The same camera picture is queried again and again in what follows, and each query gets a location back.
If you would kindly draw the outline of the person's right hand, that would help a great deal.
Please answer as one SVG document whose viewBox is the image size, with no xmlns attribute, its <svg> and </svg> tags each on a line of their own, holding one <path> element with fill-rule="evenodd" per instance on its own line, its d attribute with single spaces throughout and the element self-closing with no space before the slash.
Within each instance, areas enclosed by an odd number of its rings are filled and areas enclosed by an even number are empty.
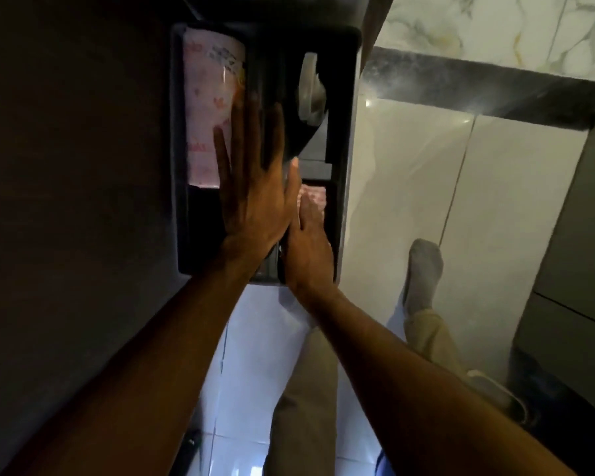
<svg viewBox="0 0 595 476">
<path fill-rule="evenodd" d="M 334 256 L 324 227 L 299 227 L 294 216 L 282 249 L 287 287 L 307 310 L 335 288 Z"/>
</svg>

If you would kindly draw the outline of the person's left hand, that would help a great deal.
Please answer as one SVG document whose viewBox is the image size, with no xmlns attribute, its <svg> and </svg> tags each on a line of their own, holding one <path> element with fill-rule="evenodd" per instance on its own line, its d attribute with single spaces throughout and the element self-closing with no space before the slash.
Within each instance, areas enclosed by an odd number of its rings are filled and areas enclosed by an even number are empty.
<svg viewBox="0 0 595 476">
<path fill-rule="evenodd" d="M 282 220 L 284 172 L 284 112 L 280 104 L 268 111 L 262 130 L 262 172 L 248 175 L 248 98 L 242 93 L 233 102 L 228 150 L 231 186 L 219 193 L 226 238 L 221 250 L 254 273 L 291 221 Z"/>
</svg>

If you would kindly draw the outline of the black tissue dispenser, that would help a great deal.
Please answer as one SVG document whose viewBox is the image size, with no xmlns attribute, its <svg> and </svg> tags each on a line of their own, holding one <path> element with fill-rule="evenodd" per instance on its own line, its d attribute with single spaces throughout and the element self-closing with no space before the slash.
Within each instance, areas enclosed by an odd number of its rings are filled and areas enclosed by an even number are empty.
<svg viewBox="0 0 595 476">
<path fill-rule="evenodd" d="M 347 27 L 278 26 L 235 23 L 232 26 L 178 23 L 170 31 L 169 127 L 171 186 L 178 270 L 193 276 L 212 259 L 225 238 L 219 188 L 201 189 L 188 183 L 186 115 L 182 38 L 186 28 L 217 31 L 246 46 L 244 95 L 256 92 L 266 111 L 280 103 L 284 112 L 284 171 L 299 159 L 304 184 L 326 187 L 324 229 L 333 249 L 338 276 L 344 245 L 351 172 L 361 34 Z M 317 73 L 326 94 L 323 122 L 313 127 L 298 117 L 296 91 L 306 52 L 318 55 Z"/>
</svg>

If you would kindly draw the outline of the person's left forearm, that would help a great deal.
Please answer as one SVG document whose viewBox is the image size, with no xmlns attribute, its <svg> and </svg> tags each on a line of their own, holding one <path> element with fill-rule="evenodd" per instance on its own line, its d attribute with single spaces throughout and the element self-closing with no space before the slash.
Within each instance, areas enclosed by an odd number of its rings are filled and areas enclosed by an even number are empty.
<svg viewBox="0 0 595 476">
<path fill-rule="evenodd" d="M 167 476 L 222 332 L 268 252 L 221 248 L 1 476 Z"/>
</svg>

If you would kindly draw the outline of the person's right forearm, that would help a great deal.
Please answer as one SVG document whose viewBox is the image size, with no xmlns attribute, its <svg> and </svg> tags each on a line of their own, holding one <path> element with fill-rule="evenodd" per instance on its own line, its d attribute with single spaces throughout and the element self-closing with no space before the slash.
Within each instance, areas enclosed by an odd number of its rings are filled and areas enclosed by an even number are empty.
<svg viewBox="0 0 595 476">
<path fill-rule="evenodd" d="M 576 476 L 461 380 L 411 350 L 334 284 L 290 282 L 401 476 Z"/>
</svg>

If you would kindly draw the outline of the pink tissue bundle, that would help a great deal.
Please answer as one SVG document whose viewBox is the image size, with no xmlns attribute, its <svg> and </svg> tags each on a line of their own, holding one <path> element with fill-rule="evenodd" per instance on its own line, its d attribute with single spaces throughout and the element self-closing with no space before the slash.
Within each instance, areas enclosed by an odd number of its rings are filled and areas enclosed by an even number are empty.
<svg viewBox="0 0 595 476">
<path fill-rule="evenodd" d="M 302 197 L 308 197 L 318 207 L 322 217 L 324 217 L 325 207 L 327 205 L 325 186 L 302 183 L 297 199 L 298 212 L 300 211 Z"/>
</svg>

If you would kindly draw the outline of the pink printed tissue pack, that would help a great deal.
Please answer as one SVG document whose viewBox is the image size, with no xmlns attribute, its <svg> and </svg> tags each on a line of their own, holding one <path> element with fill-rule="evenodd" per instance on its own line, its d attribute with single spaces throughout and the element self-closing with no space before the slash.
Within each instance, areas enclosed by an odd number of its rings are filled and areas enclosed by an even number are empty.
<svg viewBox="0 0 595 476">
<path fill-rule="evenodd" d="M 246 46 L 224 33 L 186 28 L 182 38 L 188 183 L 220 185 L 213 129 L 230 149 L 231 112 L 246 85 Z"/>
</svg>

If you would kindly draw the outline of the grey sock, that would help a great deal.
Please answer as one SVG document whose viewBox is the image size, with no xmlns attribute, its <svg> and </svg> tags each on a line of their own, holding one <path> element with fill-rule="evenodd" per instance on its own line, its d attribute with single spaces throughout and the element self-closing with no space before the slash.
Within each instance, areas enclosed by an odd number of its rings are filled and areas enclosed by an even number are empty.
<svg viewBox="0 0 595 476">
<path fill-rule="evenodd" d="M 406 317 L 433 308 L 443 270 L 444 260 L 439 245 L 429 240 L 415 239 L 409 250 L 402 297 Z"/>
</svg>

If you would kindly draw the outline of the beige trousers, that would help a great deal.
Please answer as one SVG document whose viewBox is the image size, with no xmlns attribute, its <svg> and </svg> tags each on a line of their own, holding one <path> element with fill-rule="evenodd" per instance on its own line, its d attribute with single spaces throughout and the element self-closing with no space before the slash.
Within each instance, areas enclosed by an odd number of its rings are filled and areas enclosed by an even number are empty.
<svg viewBox="0 0 595 476">
<path fill-rule="evenodd" d="M 444 320 L 432 310 L 404 315 L 409 347 L 469 383 Z M 262 476 L 334 476 L 338 358 L 323 332 L 307 332 L 293 372 L 273 412 Z"/>
</svg>

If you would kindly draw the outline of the white slipper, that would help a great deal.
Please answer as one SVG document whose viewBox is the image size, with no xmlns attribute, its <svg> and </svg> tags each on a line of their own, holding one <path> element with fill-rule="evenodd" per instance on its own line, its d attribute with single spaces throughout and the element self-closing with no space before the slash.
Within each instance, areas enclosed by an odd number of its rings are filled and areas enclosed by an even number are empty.
<svg viewBox="0 0 595 476">
<path fill-rule="evenodd" d="M 521 426 L 527 424 L 529 410 L 523 400 L 478 369 L 469 369 L 466 374 L 468 383 L 474 391 L 515 423 Z"/>
</svg>

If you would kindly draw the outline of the grey cabinet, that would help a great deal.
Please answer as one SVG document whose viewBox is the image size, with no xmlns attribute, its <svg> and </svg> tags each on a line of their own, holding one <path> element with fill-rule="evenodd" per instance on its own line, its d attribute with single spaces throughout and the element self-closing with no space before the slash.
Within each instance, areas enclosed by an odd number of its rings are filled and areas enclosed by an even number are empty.
<svg viewBox="0 0 595 476">
<path fill-rule="evenodd" d="M 595 408 L 595 126 L 589 131 L 515 344 Z"/>
</svg>

